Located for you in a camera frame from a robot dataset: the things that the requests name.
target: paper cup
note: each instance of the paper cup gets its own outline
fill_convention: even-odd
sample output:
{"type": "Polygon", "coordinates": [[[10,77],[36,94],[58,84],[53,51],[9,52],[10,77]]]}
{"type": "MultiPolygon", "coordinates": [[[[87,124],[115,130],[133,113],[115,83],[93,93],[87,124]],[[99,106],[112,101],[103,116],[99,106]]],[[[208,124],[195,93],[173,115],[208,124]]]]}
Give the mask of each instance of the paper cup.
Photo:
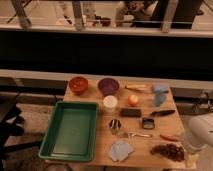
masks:
{"type": "Polygon", "coordinates": [[[106,96],[103,100],[104,108],[108,113],[114,113],[116,106],[118,105],[118,100],[115,96],[106,96]]]}

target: bowl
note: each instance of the bowl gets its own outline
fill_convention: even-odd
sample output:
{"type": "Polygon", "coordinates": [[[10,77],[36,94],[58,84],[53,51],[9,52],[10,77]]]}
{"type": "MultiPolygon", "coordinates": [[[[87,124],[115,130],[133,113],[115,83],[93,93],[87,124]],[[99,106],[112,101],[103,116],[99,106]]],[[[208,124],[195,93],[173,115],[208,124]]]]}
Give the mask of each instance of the bowl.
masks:
{"type": "Polygon", "coordinates": [[[74,77],[69,81],[70,90],[80,95],[88,89],[88,80],[84,77],[74,77]]]}
{"type": "Polygon", "coordinates": [[[100,22],[101,22],[102,26],[107,27],[107,26],[110,25],[111,19],[107,18],[107,17],[104,17],[104,18],[101,18],[100,22]]]}
{"type": "Polygon", "coordinates": [[[114,95],[119,87],[118,81],[113,78],[104,78],[98,82],[98,89],[103,96],[114,95]]]}

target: green plastic tray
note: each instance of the green plastic tray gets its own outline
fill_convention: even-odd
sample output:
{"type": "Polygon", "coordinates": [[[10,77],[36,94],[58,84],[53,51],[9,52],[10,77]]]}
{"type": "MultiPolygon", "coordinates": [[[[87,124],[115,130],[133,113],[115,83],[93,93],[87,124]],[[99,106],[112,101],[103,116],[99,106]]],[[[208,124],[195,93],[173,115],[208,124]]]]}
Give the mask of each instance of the green plastic tray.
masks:
{"type": "Polygon", "coordinates": [[[92,102],[58,102],[39,156],[49,160],[91,161],[99,106],[92,102]]]}

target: wooden tabletop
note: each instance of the wooden tabletop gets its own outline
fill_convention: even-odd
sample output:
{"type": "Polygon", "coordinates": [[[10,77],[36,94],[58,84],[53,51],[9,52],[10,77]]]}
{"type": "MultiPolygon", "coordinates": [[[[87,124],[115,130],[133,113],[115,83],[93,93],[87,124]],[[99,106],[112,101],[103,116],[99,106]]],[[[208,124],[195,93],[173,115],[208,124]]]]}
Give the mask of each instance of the wooden tabletop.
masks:
{"type": "Polygon", "coordinates": [[[155,107],[153,104],[154,94],[152,93],[152,83],[148,82],[133,82],[118,80],[120,83],[120,89],[115,94],[118,98],[118,107],[115,114],[109,114],[105,112],[103,108],[103,96],[97,88],[98,80],[89,80],[88,90],[77,96],[73,94],[67,87],[64,101],[90,101],[97,102],[100,107],[98,116],[98,125],[96,132],[96,146],[94,159],[87,165],[104,165],[104,166],[125,166],[125,167],[148,167],[148,168],[186,168],[184,162],[174,162],[160,155],[151,155],[150,150],[152,147],[158,144],[170,143],[162,140],[159,134],[173,135],[180,134],[184,131],[182,121],[179,117],[171,90],[166,94],[167,99],[160,107],[155,107]],[[129,89],[125,89],[126,84],[145,84],[147,89],[142,92],[137,92],[129,89]],[[176,112],[169,116],[156,117],[155,129],[144,130],[140,126],[139,118],[130,118],[120,116],[120,109],[122,107],[128,107],[127,98],[130,94],[135,94],[139,97],[139,104],[135,108],[140,108],[142,116],[148,116],[155,110],[174,109],[176,112]],[[133,139],[118,138],[116,135],[112,135],[109,130],[109,122],[111,119],[117,118],[120,120],[122,126],[120,131],[134,131],[140,133],[153,134],[153,138],[134,137],[133,139]],[[134,148],[134,152],[129,155],[127,159],[122,162],[114,162],[108,157],[108,151],[114,141],[123,139],[134,148]]]}

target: metal cup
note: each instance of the metal cup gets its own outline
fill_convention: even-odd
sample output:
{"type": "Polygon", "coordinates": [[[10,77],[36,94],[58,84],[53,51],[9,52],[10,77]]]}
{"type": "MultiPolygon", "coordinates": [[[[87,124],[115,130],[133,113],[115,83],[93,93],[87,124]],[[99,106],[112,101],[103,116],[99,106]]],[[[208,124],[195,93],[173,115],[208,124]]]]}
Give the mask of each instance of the metal cup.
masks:
{"type": "Polygon", "coordinates": [[[121,128],[121,122],[118,119],[112,119],[109,122],[109,128],[113,135],[116,135],[121,128]]]}

